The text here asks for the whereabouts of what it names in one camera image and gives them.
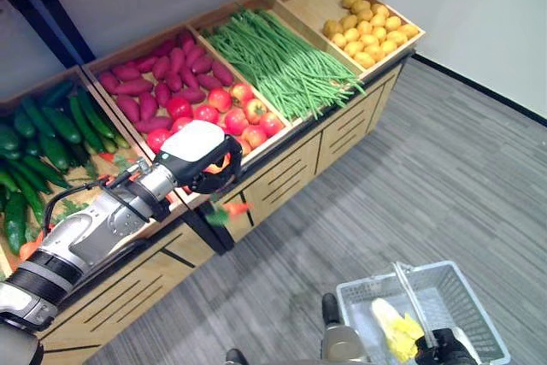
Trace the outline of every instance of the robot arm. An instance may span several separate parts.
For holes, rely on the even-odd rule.
[[[203,170],[230,164],[221,173]],[[38,341],[28,331],[42,331],[57,314],[57,305],[119,249],[124,238],[137,232],[149,218],[168,215],[166,195],[188,185],[193,191],[211,193],[238,176],[241,146],[216,125],[193,121],[162,146],[151,168],[135,165],[110,185],[86,209],[70,215],[44,238],[35,253],[0,283],[0,357],[6,363],[28,364],[14,344],[31,347]],[[131,181],[137,171],[140,175]]]

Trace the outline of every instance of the gray carpet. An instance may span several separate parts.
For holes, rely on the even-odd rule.
[[[512,363],[547,363],[546,142],[544,127],[412,61],[375,132],[88,364],[215,365],[233,346],[256,363],[316,358],[323,292],[392,261],[445,259]]]

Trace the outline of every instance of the white plastic basket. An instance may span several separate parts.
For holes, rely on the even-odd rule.
[[[460,327],[483,364],[509,363],[505,344],[455,263],[444,261],[406,268],[406,278],[426,317],[427,326],[431,329]],[[359,332],[372,362],[398,365],[388,351],[384,334],[371,311],[372,301],[381,297],[400,314],[408,313],[420,321],[396,273],[340,284],[336,293],[344,323]]]

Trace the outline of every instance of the basket handle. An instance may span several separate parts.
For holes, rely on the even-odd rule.
[[[412,303],[412,308],[414,308],[414,311],[416,315],[418,316],[418,322],[420,323],[421,327],[424,330],[424,336],[426,338],[427,348],[436,348],[438,346],[437,339],[433,335],[432,329],[429,327],[429,323],[427,322],[426,315],[424,314],[424,311],[421,309],[420,303],[418,302],[418,298],[416,297],[416,294],[414,294],[414,290],[410,286],[409,279],[407,278],[406,274],[403,271],[402,264],[399,261],[394,262],[393,268],[395,269],[395,275],[399,279],[399,282],[401,283],[404,291],[409,297],[410,303]]]

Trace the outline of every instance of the tomato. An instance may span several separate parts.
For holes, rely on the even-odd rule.
[[[244,111],[250,124],[258,124],[262,115],[268,111],[268,108],[266,104],[257,98],[253,98],[245,104]]]
[[[203,120],[216,124],[219,120],[219,112],[209,104],[202,104],[201,106],[197,106],[196,111],[194,112],[194,118],[196,120]]]
[[[241,137],[247,140],[252,149],[255,149],[268,139],[264,130],[259,126],[248,126],[244,129]]]
[[[232,107],[230,93],[224,89],[211,90],[207,102],[221,113],[226,113]]]
[[[224,116],[224,124],[228,134],[232,136],[239,136],[243,130],[249,126],[249,122],[245,117],[245,113],[242,109],[231,109]]]
[[[175,120],[180,117],[192,117],[191,105],[182,97],[173,97],[165,105],[165,108],[168,110],[168,113]]]
[[[245,83],[233,85],[230,89],[230,95],[232,96],[233,103],[241,107],[245,106],[245,103],[255,96],[250,85]]]
[[[270,138],[277,134],[284,126],[274,113],[264,113],[260,118],[260,127]]]
[[[242,138],[238,138],[238,143],[241,144],[241,150],[242,150],[242,153],[241,153],[241,156],[242,157],[245,157],[247,156],[250,152],[251,152],[251,148],[250,148],[250,145],[249,143],[247,143],[246,140],[243,140]]]
[[[157,128],[146,136],[146,144],[157,153],[171,134],[167,128]]]
[[[191,123],[194,119],[191,119],[190,117],[179,117],[177,120],[174,121],[173,125],[171,126],[171,133],[175,134],[176,132],[179,132],[184,128],[185,125],[188,123]]]

